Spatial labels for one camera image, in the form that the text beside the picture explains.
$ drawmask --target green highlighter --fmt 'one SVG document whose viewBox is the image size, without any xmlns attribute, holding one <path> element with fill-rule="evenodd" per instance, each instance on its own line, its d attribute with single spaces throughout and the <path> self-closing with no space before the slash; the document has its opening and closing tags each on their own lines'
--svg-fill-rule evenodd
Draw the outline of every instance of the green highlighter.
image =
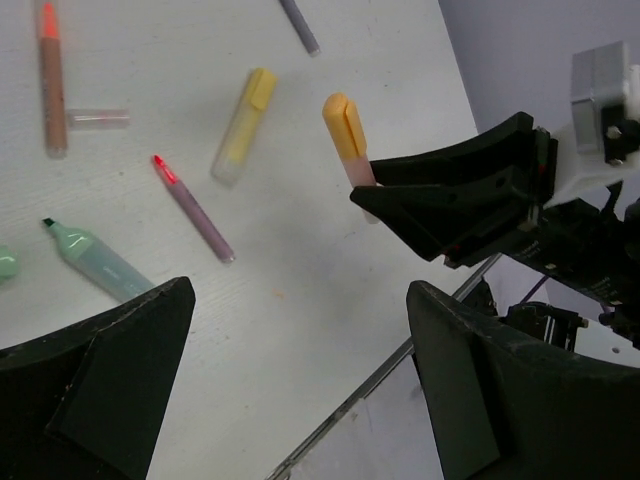
<svg viewBox="0 0 640 480">
<path fill-rule="evenodd" d="M 18 257 L 9 250 L 9 247 L 0 245 L 0 283 L 15 277 L 19 271 Z"/>
<path fill-rule="evenodd" d="M 152 288 L 153 283 L 86 230 L 65 227 L 45 218 L 62 258 L 73 268 L 106 290 L 120 302 L 127 302 Z"/>
</svg>

